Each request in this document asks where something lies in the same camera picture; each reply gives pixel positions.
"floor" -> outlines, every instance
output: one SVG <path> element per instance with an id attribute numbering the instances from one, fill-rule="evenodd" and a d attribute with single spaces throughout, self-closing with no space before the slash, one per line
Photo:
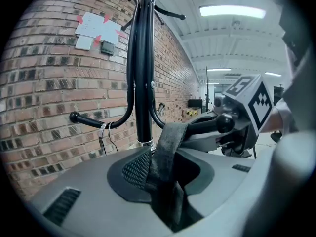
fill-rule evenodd
<path id="1" fill-rule="evenodd" d="M 259 157 L 259 155 L 264 152 L 265 149 L 268 149 L 269 147 L 275 147 L 276 143 L 270 138 L 270 133 L 262 133 L 259 135 L 258 141 L 256 143 L 256 154 L 257 157 Z M 223 156 L 222 152 L 221 152 L 221 148 L 218 148 L 215 151 L 210 151 L 210 154 L 215 154 L 215 155 L 219 155 L 219 156 Z M 251 159 L 254 159 L 254 155 L 253 155 L 253 150 L 250 149 L 249 153 L 252 154 Z"/>

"paper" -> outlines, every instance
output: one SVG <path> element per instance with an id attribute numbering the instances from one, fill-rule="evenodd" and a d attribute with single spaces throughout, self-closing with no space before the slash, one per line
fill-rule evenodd
<path id="1" fill-rule="evenodd" d="M 75 33 L 95 38 L 101 35 L 100 40 L 107 41 L 117 45 L 121 26 L 111 20 L 104 20 L 104 17 L 86 12 L 82 18 L 82 24 L 79 24 Z"/>
<path id="2" fill-rule="evenodd" d="M 90 50 L 92 44 L 92 38 L 86 36 L 79 36 L 76 44 L 76 49 Z"/>

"fluorescent light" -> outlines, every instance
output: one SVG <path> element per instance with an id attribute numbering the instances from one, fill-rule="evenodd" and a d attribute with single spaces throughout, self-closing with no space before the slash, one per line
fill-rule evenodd
<path id="1" fill-rule="evenodd" d="M 238 5 L 205 6 L 200 7 L 199 10 L 202 17 L 216 15 L 239 15 L 262 19 L 266 15 L 265 10 Z"/>
<path id="2" fill-rule="evenodd" d="M 266 75 L 275 76 L 275 77 L 281 77 L 282 75 L 266 72 Z"/>
<path id="3" fill-rule="evenodd" d="M 230 71 L 232 69 L 207 69 L 207 71 Z"/>

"ceiling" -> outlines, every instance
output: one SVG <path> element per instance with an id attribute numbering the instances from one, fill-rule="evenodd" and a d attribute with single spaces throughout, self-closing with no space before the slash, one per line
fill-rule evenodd
<path id="1" fill-rule="evenodd" d="M 184 14 L 186 20 L 161 15 L 183 46 L 201 84 L 208 68 L 230 68 L 229 72 L 208 72 L 209 82 L 231 84 L 240 74 L 272 72 L 274 85 L 285 84 L 287 63 L 283 29 L 279 26 L 282 7 L 273 0 L 158 0 L 161 8 Z M 200 6 L 243 5 L 264 9 L 264 19 L 245 16 L 202 17 Z"/>

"cardboard box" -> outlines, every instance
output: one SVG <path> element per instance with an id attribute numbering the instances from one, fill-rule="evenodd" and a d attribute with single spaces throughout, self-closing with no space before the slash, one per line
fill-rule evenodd
<path id="1" fill-rule="evenodd" d="M 200 114 L 201 108 L 185 108 L 182 110 L 182 123 L 186 123 L 190 119 Z"/>

